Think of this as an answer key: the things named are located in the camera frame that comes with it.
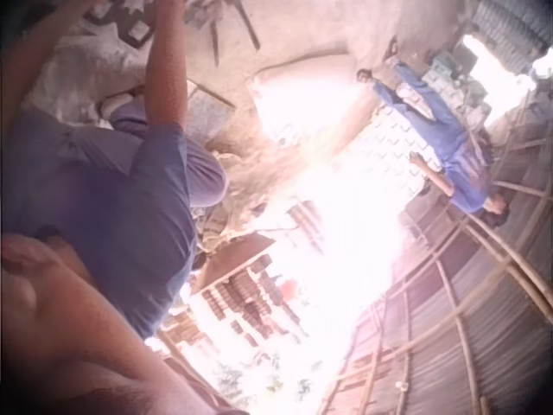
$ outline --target foot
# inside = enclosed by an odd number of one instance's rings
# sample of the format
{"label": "foot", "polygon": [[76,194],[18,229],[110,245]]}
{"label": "foot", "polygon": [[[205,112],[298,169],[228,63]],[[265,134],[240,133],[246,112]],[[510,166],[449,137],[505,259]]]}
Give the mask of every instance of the foot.
{"label": "foot", "polygon": [[384,53],[384,58],[382,59],[382,62],[390,66],[396,65],[399,62],[399,57],[397,56],[398,52],[399,46],[397,45],[397,37],[394,36],[391,38],[390,43],[388,44],[388,48]]}
{"label": "foot", "polygon": [[357,71],[357,81],[362,84],[372,84],[374,82],[374,78],[372,77],[372,70],[360,69],[359,71]]}

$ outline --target metal roof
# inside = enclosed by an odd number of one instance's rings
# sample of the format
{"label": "metal roof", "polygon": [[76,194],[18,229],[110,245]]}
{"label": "metal roof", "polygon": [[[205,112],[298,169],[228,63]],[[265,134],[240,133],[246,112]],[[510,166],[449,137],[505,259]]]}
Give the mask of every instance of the metal roof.
{"label": "metal roof", "polygon": [[551,124],[526,105],[513,119],[494,171],[511,215],[497,231],[437,195],[406,209],[423,237],[359,319],[320,413],[510,414],[528,404],[553,364]]}

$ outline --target pile of bricks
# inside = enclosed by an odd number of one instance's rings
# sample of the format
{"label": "pile of bricks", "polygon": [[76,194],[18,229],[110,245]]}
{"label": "pile of bricks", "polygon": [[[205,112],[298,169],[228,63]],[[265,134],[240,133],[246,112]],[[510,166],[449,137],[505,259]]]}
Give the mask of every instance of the pile of bricks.
{"label": "pile of bricks", "polygon": [[[299,316],[283,301],[280,290],[266,271],[270,264],[271,258],[265,254],[201,293],[215,317],[220,322],[227,322],[253,348],[273,335],[289,333],[271,318],[275,309],[300,327]],[[198,328],[191,310],[168,316],[162,329],[175,343],[194,345],[207,339]]]}

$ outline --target blue uniform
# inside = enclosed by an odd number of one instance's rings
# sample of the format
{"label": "blue uniform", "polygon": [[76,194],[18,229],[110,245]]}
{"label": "blue uniform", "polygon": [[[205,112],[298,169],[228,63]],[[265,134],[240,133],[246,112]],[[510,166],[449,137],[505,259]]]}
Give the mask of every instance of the blue uniform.
{"label": "blue uniform", "polygon": [[226,177],[179,125],[148,127],[140,99],[111,123],[115,131],[75,129],[38,111],[19,115],[4,149],[3,232],[55,229],[146,338],[190,272],[190,206],[220,201]]}
{"label": "blue uniform", "polygon": [[481,209],[489,196],[490,183],[486,167],[468,142],[469,132],[442,97],[411,68],[403,62],[395,68],[399,76],[421,95],[435,119],[424,117],[378,80],[375,81],[374,91],[387,105],[407,118],[415,131],[434,149],[445,176],[454,186],[451,201],[467,213]]}

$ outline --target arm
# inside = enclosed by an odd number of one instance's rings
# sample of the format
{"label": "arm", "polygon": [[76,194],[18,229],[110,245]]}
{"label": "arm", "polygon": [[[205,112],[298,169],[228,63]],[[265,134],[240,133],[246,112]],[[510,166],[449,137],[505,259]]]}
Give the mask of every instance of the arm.
{"label": "arm", "polygon": [[146,69],[144,100],[150,125],[178,124],[187,114],[185,0],[159,0],[157,29]]}
{"label": "arm", "polygon": [[454,187],[448,183],[448,181],[442,176],[436,173],[424,159],[417,153],[410,154],[410,162],[416,165],[423,173],[429,177],[429,179],[438,187],[440,190],[445,193],[448,197],[453,196]]}
{"label": "arm", "polygon": [[96,0],[67,0],[38,22],[5,56],[2,63],[2,137],[29,93],[58,40]]}

